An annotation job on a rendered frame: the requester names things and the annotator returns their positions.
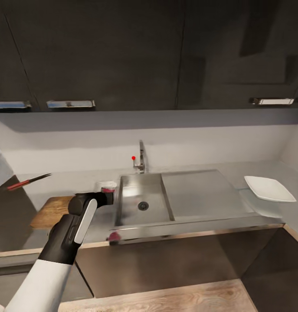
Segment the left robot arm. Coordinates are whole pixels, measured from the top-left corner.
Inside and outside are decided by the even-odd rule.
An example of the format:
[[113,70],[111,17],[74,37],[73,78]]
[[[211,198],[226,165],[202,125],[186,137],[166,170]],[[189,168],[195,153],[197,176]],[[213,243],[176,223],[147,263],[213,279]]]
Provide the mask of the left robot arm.
[[113,181],[96,182],[94,192],[76,193],[55,224],[49,240],[3,312],[58,312],[62,295],[79,247],[85,238],[96,209],[113,205]]

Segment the cutting board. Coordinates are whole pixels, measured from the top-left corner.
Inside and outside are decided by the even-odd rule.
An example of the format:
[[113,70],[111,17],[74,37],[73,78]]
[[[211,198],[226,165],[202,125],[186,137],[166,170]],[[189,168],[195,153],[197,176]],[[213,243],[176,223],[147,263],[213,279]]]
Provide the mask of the cutting board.
[[73,197],[75,197],[75,195],[49,198],[30,222],[30,226],[32,228],[53,227],[60,222],[64,214],[69,214],[68,205]]

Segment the bowl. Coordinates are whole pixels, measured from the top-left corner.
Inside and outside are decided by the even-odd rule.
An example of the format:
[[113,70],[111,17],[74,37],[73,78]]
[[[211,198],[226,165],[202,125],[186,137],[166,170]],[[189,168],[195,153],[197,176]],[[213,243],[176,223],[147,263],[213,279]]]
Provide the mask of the bowl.
[[257,176],[245,176],[251,192],[260,200],[269,202],[295,202],[295,197],[278,181]]

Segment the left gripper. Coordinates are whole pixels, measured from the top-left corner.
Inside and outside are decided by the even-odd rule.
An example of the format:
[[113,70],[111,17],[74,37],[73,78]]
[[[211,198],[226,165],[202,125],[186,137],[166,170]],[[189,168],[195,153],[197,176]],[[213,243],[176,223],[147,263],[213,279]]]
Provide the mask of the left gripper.
[[100,196],[101,204],[99,208],[103,205],[113,205],[113,192],[95,193]]

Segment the parer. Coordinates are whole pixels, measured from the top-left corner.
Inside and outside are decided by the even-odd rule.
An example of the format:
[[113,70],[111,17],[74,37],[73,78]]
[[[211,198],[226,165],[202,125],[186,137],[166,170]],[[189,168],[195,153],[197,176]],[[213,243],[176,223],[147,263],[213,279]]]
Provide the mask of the parer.
[[26,181],[24,181],[24,182],[19,182],[19,183],[13,185],[13,186],[9,186],[9,189],[16,188],[16,187],[18,187],[18,186],[21,186],[21,185],[23,185],[23,184],[25,184],[25,183],[28,183],[28,182],[31,182],[31,181],[32,181],[32,179],[26,180]]

